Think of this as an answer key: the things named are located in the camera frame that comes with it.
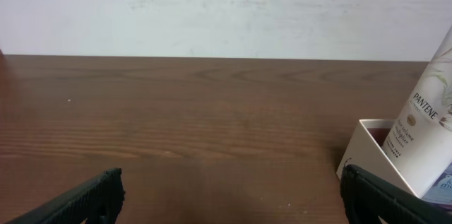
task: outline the cylindrical container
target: cylindrical container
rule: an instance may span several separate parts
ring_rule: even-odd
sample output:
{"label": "cylindrical container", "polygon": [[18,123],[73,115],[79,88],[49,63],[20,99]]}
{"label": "cylindrical container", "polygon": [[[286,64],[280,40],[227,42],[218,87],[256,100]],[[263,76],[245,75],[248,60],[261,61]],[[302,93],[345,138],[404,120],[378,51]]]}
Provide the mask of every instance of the cylindrical container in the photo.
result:
{"label": "cylindrical container", "polygon": [[452,162],[452,28],[382,148],[419,197]]}

